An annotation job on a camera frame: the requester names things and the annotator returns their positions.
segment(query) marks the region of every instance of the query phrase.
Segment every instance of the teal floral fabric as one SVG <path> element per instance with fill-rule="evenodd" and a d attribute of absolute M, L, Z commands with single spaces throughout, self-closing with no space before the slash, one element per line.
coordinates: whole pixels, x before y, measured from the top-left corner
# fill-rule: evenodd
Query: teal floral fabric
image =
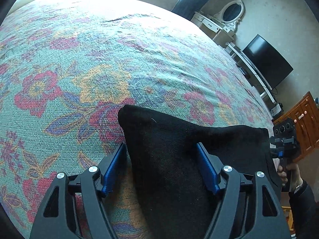
<path fill-rule="evenodd" d="M 193 23 L 136 0 L 36 0 L 0 27 L 0 202 L 26 239 L 57 172 L 81 173 L 124 140 L 125 104 L 272 133 L 260 96 Z M 115 190 L 119 238 L 147 237 L 130 166 Z"/>

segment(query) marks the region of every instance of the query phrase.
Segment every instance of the cabinet door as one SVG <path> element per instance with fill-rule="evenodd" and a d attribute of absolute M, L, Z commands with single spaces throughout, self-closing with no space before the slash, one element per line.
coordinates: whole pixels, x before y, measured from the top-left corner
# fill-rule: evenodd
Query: cabinet door
<path fill-rule="evenodd" d="M 300 105 L 290 112 L 291 118 L 295 122 L 297 140 L 299 141 L 301 146 L 300 158 L 303 158 L 306 154 L 311 153 L 312 150 L 314 149 L 314 146 L 311 144 L 311 141 L 309 139 L 308 132 L 307 132 L 305 123 L 303 121 L 303 118 L 299 119 L 302 113 L 303 113 L 303 110 Z"/>
<path fill-rule="evenodd" d="M 315 147 L 319 147 L 319 119 L 318 119 L 318 109 L 315 107 L 312 98 L 307 97 L 300 104 L 304 117 L 302 120 L 304 121 L 306 128 L 308 130 L 308 134 L 312 144 Z"/>

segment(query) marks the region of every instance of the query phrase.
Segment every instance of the wooden cabinet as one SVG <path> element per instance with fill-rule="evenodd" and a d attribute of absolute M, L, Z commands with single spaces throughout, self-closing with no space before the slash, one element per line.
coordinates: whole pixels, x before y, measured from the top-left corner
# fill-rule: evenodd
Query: wooden cabinet
<path fill-rule="evenodd" d="M 296 126 L 297 140 L 301 146 L 301 155 L 295 162 L 319 148 L 319 110 L 310 92 L 301 99 L 291 110 L 274 121 L 274 125 L 291 118 Z"/>

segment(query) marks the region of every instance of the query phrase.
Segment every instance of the bed sheet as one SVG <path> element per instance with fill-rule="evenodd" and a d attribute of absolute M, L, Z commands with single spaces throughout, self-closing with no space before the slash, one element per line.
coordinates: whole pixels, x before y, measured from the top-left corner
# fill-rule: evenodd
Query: bed sheet
<path fill-rule="evenodd" d="M 81 173 L 123 141 L 125 104 L 272 134 L 230 56 L 193 23 L 140 1 L 36 0 L 4 20 L 0 60 L 0 202 L 25 238 L 57 172 Z M 130 167 L 116 190 L 108 211 L 119 238 L 147 237 Z"/>

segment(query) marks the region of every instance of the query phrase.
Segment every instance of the television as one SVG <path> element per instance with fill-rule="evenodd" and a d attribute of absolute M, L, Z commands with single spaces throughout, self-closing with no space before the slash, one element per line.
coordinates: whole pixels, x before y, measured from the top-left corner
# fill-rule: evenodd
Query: television
<path fill-rule="evenodd" d="M 257 35 L 242 52 L 255 65 L 261 74 L 274 89 L 293 70 L 287 60 L 261 36 Z"/>

